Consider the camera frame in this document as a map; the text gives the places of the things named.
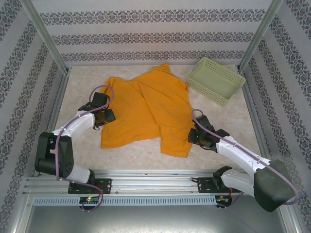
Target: light green basket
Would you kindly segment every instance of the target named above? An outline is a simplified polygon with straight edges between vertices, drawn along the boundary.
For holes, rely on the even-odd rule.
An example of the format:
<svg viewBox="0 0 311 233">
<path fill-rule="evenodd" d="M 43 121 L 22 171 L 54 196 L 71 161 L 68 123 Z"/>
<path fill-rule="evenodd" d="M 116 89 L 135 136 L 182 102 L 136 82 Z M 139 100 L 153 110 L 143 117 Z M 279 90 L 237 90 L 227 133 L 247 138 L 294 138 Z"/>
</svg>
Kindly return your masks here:
<svg viewBox="0 0 311 233">
<path fill-rule="evenodd" d="M 187 84 L 215 103 L 225 106 L 245 78 L 204 57 L 187 73 Z"/>
</svg>

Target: white robotic arm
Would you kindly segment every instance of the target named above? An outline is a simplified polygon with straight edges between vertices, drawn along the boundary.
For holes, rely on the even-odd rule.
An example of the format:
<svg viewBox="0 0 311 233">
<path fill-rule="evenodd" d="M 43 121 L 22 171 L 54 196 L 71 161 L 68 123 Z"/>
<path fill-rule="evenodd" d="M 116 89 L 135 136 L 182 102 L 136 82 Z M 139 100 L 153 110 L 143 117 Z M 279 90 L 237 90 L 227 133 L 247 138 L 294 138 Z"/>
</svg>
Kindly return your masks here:
<svg viewBox="0 0 311 233">
<path fill-rule="evenodd" d="M 228 166 L 217 170 L 213 173 L 213 183 L 218 189 L 234 188 L 249 194 L 268 212 L 295 196 L 293 188 L 285 181 L 290 180 L 290 176 L 280 160 L 263 158 L 243 147 L 226 131 L 215 131 L 205 115 L 196 117 L 193 123 L 195 129 L 189 132 L 189 142 L 231 159 L 246 172 L 241 173 Z"/>
<path fill-rule="evenodd" d="M 39 136 L 35 169 L 39 172 L 55 175 L 55 154 L 57 136 L 62 132 L 58 144 L 59 175 L 62 178 L 74 182 L 89 183 L 95 182 L 94 172 L 74 164 L 72 145 L 89 128 L 94 128 L 115 120 L 111 109 L 102 108 L 107 103 L 109 96 L 95 92 L 92 102 L 83 105 L 74 116 L 74 121 L 67 128 L 68 123 L 52 133 L 43 132 Z"/>
<path fill-rule="evenodd" d="M 226 136 L 225 139 L 236 143 L 237 145 L 241 144 L 237 143 L 233 137 Z M 222 181 L 226 187 L 235 188 L 238 189 L 246 194 L 249 194 L 251 196 L 254 196 L 254 174 L 256 173 L 257 169 L 264 169 L 265 166 L 258 163 L 251 157 L 249 157 L 247 154 L 245 154 L 240 149 L 236 148 L 235 146 L 220 140 L 216 144 L 216 148 L 219 154 L 222 154 L 226 156 L 227 158 L 231 159 L 233 162 L 235 162 L 237 165 L 239 165 L 244 171 L 246 171 L 248 174 L 237 172 L 234 169 L 230 169 L 223 173 L 221 176 Z M 264 161 L 266 164 L 269 164 L 270 160 L 260 157 L 259 155 L 256 155 L 255 153 L 251 152 L 247 148 L 243 147 L 248 152 L 252 153 L 257 158 Z"/>
</svg>

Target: speckled floor surface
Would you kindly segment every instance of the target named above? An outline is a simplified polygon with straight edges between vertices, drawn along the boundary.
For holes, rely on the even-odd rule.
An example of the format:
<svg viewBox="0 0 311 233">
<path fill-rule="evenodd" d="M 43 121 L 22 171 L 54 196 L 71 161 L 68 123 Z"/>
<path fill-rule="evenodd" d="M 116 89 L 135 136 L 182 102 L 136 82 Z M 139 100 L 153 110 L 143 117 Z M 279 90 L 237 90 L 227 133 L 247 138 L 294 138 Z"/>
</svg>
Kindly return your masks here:
<svg viewBox="0 0 311 233">
<path fill-rule="evenodd" d="M 66 88 L 56 128 L 63 126 L 88 102 L 93 88 L 110 76 L 130 80 L 154 66 L 93 66 L 73 67 Z M 192 66 L 170 66 L 172 73 L 186 81 Z M 240 90 L 226 107 L 221 107 L 189 88 L 193 108 L 201 109 L 214 128 L 224 129 L 239 143 L 259 154 L 250 116 Z M 193 145 L 188 158 L 176 158 L 160 153 L 160 138 L 131 143 L 121 148 L 101 149 L 101 131 L 88 129 L 73 146 L 75 163 L 89 169 L 219 169 L 228 165 L 239 168 L 226 157 Z"/>
</svg>

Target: orange t-shirt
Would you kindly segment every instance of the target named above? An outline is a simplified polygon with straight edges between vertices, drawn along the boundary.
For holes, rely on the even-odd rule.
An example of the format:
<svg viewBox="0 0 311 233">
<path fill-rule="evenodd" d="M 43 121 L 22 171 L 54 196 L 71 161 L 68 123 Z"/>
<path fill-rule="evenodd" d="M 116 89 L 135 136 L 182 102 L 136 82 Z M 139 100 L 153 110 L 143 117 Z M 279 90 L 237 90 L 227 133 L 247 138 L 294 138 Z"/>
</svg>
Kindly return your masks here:
<svg viewBox="0 0 311 233">
<path fill-rule="evenodd" d="M 130 81 L 110 77 L 115 98 L 110 104 L 116 120 L 102 130 L 102 148 L 161 137 L 161 153 L 187 157 L 188 133 L 193 128 L 188 86 L 174 76 L 168 64 Z M 109 96 L 111 91 L 103 88 Z"/>
</svg>

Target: wall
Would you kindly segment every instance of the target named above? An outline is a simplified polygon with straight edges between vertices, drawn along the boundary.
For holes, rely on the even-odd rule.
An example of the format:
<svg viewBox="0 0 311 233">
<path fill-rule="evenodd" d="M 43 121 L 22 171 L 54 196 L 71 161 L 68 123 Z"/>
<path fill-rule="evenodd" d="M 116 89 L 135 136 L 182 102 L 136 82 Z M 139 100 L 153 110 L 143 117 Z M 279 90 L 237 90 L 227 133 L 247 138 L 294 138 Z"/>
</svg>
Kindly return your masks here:
<svg viewBox="0 0 311 233">
<path fill-rule="evenodd" d="M 69 67 L 238 64 L 271 0 L 34 0 Z"/>
<path fill-rule="evenodd" d="M 9 228 L 62 74 L 18 0 L 0 2 L 0 233 Z"/>
<path fill-rule="evenodd" d="M 303 232 L 311 232 L 311 0 L 279 8 L 245 70 L 273 159 L 285 162 L 300 199 Z"/>
</svg>

